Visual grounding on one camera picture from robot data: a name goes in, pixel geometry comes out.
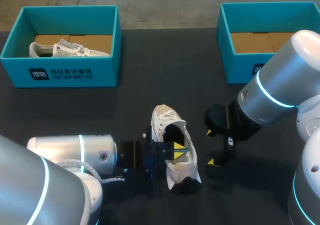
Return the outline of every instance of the glowing blue ring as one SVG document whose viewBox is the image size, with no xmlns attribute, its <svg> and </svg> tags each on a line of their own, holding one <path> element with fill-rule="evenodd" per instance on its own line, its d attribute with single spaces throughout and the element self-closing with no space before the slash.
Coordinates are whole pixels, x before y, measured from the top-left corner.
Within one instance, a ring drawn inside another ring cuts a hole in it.
<svg viewBox="0 0 320 225">
<path fill-rule="evenodd" d="M 312 224 L 312 225 L 316 225 L 313 221 L 311 221 L 311 219 L 307 216 L 307 214 L 305 213 L 305 211 L 302 209 L 302 207 L 300 206 L 300 203 L 298 202 L 298 199 L 297 199 L 297 195 L 296 195 L 296 189 L 295 189 L 295 178 L 296 178 L 296 173 L 294 173 L 294 177 L 293 177 L 293 194 L 294 194 L 294 197 L 295 197 L 295 200 L 296 200 L 296 204 L 298 204 L 301 212 L 303 213 L 303 215 L 306 217 L 306 219 L 309 220 L 309 222 Z"/>
<path fill-rule="evenodd" d="M 84 138 L 82 137 L 82 135 L 79 135 L 79 142 L 80 142 L 80 160 L 81 162 L 85 162 L 85 141 Z M 84 166 L 80 167 L 81 172 L 84 172 Z"/>
<path fill-rule="evenodd" d="M 260 79 L 259 79 L 259 72 L 260 70 L 258 71 L 258 73 L 256 74 L 256 82 L 258 83 L 261 91 L 274 103 L 282 106 L 282 107 L 285 107 L 285 108 L 294 108 L 295 106 L 292 106 L 292 105 L 287 105 L 287 104 L 284 104 L 282 102 L 279 102 L 278 100 L 274 99 L 265 89 L 264 87 L 262 86 L 261 82 L 260 82 Z"/>
<path fill-rule="evenodd" d="M 48 185 L 49 185 L 49 168 L 48 168 L 48 164 L 46 162 L 46 160 L 41 156 L 40 157 L 43 161 L 44 164 L 44 185 L 43 185 L 43 189 L 42 189 L 42 193 L 38 202 L 38 205 L 36 206 L 32 216 L 30 217 L 30 220 L 28 221 L 28 223 L 26 225 L 32 225 L 34 223 L 34 221 L 36 220 L 38 214 L 40 213 L 41 207 L 44 204 L 46 195 L 47 195 L 47 191 L 48 191 Z"/>
</svg>

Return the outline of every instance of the white sneaker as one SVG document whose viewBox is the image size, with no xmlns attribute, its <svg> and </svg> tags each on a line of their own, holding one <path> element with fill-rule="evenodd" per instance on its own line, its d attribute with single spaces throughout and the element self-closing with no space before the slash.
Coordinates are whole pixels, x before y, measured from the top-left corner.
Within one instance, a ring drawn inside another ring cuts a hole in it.
<svg viewBox="0 0 320 225">
<path fill-rule="evenodd" d="M 32 42 L 29 47 L 30 58 L 39 57 L 109 57 L 110 54 L 83 47 L 77 43 L 71 43 L 61 39 L 54 45 L 40 45 Z"/>
<path fill-rule="evenodd" d="M 188 148 L 188 152 L 175 160 L 165 161 L 167 166 L 166 180 L 170 190 L 175 184 L 181 183 L 187 177 L 201 183 L 197 166 L 197 153 L 186 129 L 186 124 L 186 121 L 182 120 L 176 111 L 167 105 L 158 105 L 153 110 L 151 119 L 152 140 L 154 142 L 163 142 L 166 127 L 174 125 L 182 131 L 184 135 L 183 146 Z"/>
</svg>

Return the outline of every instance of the logo on box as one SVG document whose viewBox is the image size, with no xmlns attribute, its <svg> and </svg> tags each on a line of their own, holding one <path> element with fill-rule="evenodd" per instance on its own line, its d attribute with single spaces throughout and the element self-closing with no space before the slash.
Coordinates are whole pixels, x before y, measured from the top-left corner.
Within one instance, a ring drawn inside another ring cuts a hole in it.
<svg viewBox="0 0 320 225">
<path fill-rule="evenodd" d="M 264 65 L 265 65 L 265 63 L 256 63 L 253 67 L 251 75 L 252 76 L 256 75 Z"/>
<path fill-rule="evenodd" d="M 33 80 L 49 80 L 47 71 L 44 68 L 29 68 Z"/>
</svg>

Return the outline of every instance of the teal box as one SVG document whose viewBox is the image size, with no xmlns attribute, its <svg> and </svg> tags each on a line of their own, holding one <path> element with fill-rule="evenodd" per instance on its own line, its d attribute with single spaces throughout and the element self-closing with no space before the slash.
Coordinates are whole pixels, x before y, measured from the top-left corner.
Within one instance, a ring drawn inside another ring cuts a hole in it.
<svg viewBox="0 0 320 225">
<path fill-rule="evenodd" d="M 236 53 L 230 33 L 276 33 L 311 30 L 320 34 L 320 11 L 312 1 L 222 3 L 217 25 L 226 80 L 248 83 L 256 68 L 275 53 Z"/>
<path fill-rule="evenodd" d="M 111 54 L 110 57 L 28 57 L 29 45 L 36 35 L 112 35 Z M 116 87 L 121 36 L 117 6 L 23 7 L 0 60 L 16 88 Z"/>
</svg>

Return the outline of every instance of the shoe box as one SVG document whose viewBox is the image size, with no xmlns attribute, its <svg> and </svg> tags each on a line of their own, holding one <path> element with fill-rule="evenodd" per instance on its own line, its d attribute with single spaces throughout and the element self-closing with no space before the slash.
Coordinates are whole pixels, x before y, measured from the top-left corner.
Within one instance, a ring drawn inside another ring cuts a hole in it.
<svg viewBox="0 0 320 225">
<path fill-rule="evenodd" d="M 320 34 L 312 1 L 222 3 L 216 37 L 227 82 L 248 83 L 299 30 Z"/>
<path fill-rule="evenodd" d="M 29 57 L 32 42 L 64 39 L 109 57 Z M 122 31 L 117 6 L 23 7 L 0 55 L 16 88 L 116 87 Z"/>
</svg>

